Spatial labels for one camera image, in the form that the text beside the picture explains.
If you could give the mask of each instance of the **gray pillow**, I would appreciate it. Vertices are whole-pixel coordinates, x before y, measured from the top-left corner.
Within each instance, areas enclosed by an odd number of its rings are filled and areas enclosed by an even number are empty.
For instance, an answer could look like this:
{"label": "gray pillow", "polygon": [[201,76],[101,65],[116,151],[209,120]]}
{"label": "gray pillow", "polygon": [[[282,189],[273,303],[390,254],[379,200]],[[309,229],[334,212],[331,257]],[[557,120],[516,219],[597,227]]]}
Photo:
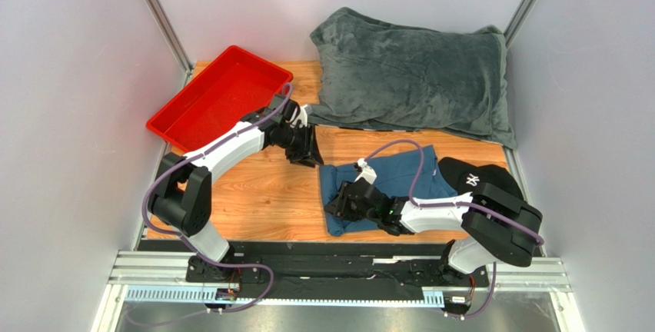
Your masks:
{"label": "gray pillow", "polygon": [[373,130],[438,128],[516,148],[507,117],[505,38],[392,25],[341,8],[311,40],[321,57],[320,104],[309,121]]}

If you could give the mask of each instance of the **wood surface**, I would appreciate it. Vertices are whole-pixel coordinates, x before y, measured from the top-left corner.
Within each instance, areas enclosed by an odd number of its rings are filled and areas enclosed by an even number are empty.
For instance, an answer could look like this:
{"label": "wood surface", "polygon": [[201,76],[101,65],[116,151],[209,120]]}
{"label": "wood surface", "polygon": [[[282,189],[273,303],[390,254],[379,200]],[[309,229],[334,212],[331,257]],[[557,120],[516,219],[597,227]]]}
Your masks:
{"label": "wood surface", "polygon": [[[321,66],[317,61],[278,61],[294,74],[298,104],[318,102]],[[209,62],[200,61],[195,75]],[[317,127],[318,147],[325,164],[350,164],[389,141],[412,138],[421,145],[432,144],[439,158],[453,157],[474,165],[507,167],[498,144],[459,138],[439,131],[374,132]],[[397,144],[379,156],[415,149]],[[318,169],[289,164],[280,148],[267,148],[225,173],[212,190],[211,222],[228,240],[257,241],[347,241],[347,242],[447,242],[464,238],[459,231],[426,231],[394,237],[381,230],[331,236],[325,225]],[[165,227],[157,218],[154,223]],[[166,235],[148,232],[150,238]]]}

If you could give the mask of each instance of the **blue fabric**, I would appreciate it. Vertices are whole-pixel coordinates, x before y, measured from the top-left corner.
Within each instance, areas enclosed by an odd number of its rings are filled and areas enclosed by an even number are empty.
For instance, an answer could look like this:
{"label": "blue fabric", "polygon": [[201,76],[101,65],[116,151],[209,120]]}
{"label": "blue fabric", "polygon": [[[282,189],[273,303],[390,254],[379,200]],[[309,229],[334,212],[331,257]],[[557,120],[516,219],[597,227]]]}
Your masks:
{"label": "blue fabric", "polygon": [[[457,192],[444,180],[437,165],[437,155],[432,145],[423,148],[425,162],[421,169],[414,188],[414,196],[422,199],[438,199],[457,196]],[[416,174],[421,156],[418,151],[408,151],[389,157],[373,158],[368,164],[375,170],[377,179],[375,187],[387,196],[407,196],[409,187]],[[321,179],[321,199],[323,206],[327,205],[337,196],[341,182],[354,181],[357,178],[352,164],[335,167],[324,165],[319,168]],[[345,221],[325,213],[327,232],[332,236],[341,236],[346,232],[370,231],[377,229],[377,225],[364,219],[361,221]]]}

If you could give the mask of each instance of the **gray floor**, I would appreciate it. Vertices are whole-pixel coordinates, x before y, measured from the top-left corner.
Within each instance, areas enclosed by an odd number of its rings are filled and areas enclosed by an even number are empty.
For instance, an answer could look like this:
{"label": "gray floor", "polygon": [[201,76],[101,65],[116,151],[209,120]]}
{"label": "gray floor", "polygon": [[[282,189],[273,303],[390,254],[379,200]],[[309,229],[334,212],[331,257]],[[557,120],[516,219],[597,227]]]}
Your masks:
{"label": "gray floor", "polygon": [[[477,309],[486,294],[476,295],[471,310]],[[203,307],[200,304],[142,303],[130,317],[142,323],[170,320]],[[140,328],[123,323],[119,331],[531,331],[556,332],[552,304],[548,294],[503,293],[494,295],[487,310],[471,320],[456,321],[439,311],[419,308],[377,307],[275,307],[255,306],[236,314],[203,314],[177,324],[158,328]]]}

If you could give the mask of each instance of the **red plastic bin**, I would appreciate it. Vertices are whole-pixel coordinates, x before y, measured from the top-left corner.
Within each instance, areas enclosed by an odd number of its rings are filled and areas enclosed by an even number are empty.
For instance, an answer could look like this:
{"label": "red plastic bin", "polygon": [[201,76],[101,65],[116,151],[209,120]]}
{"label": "red plastic bin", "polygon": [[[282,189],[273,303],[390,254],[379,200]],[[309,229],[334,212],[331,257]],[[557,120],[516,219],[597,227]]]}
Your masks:
{"label": "red plastic bin", "polygon": [[267,106],[292,73],[232,45],[146,126],[182,151],[221,137],[247,113]]}

